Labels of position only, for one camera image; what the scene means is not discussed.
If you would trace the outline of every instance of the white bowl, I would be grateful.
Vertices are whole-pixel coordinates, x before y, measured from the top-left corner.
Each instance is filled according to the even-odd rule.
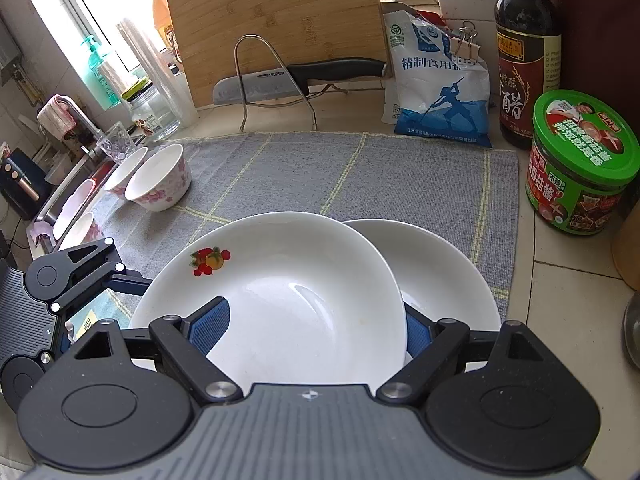
[[[118,198],[126,200],[124,192],[127,189],[127,184],[138,168],[144,164],[148,151],[149,149],[143,146],[124,159],[107,179],[104,190],[108,193],[113,193]]]
[[[191,263],[206,248],[230,259],[210,256],[210,267],[223,265],[202,272]],[[364,383],[375,392],[404,364],[406,317],[389,266],[330,218],[266,213],[204,235],[153,280],[130,326],[186,317],[216,296],[228,299],[230,323],[207,357],[245,393],[258,382]]]
[[[163,211],[178,202],[191,183],[191,169],[180,144],[155,153],[127,184],[125,197],[149,211]]]
[[[494,295],[476,266],[444,238],[393,220],[345,222],[385,257],[404,300],[437,321],[452,317],[472,330],[500,330]]]
[[[66,199],[65,205],[62,206],[62,211],[53,225],[53,237],[56,240],[60,240],[65,233],[66,228],[76,216],[76,213],[80,211],[84,201],[91,195],[94,190],[95,180],[88,178],[74,191],[73,195]]]
[[[63,251],[70,247],[94,242],[100,238],[104,238],[104,236],[95,222],[94,214],[89,211],[84,213],[69,229],[58,250]]]

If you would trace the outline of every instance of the black knife handle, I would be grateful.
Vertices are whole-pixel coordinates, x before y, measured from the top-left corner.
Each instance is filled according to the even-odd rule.
[[[300,63],[287,66],[304,93],[309,95],[308,81],[344,81],[354,77],[385,75],[386,63],[369,57],[341,57],[313,63]]]

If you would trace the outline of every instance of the jar lid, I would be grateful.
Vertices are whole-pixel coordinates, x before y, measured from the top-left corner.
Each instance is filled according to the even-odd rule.
[[[122,98],[127,102],[131,102],[152,85],[153,83],[147,76],[141,77],[122,93]]]
[[[550,154],[589,182],[624,186],[640,169],[635,134],[613,108],[595,97],[573,90],[542,94],[533,124]]]

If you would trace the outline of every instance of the water heater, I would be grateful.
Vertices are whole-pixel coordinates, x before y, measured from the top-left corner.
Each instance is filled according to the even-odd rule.
[[[22,53],[15,44],[5,24],[0,20],[0,86],[3,86],[14,74],[15,65]]]

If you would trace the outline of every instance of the cutting board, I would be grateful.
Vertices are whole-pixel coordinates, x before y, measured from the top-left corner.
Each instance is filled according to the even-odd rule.
[[[268,40],[286,64],[338,57],[388,61],[380,0],[167,0],[193,102],[212,104],[219,80],[236,74],[244,34]],[[239,47],[242,73],[275,68],[259,40]]]

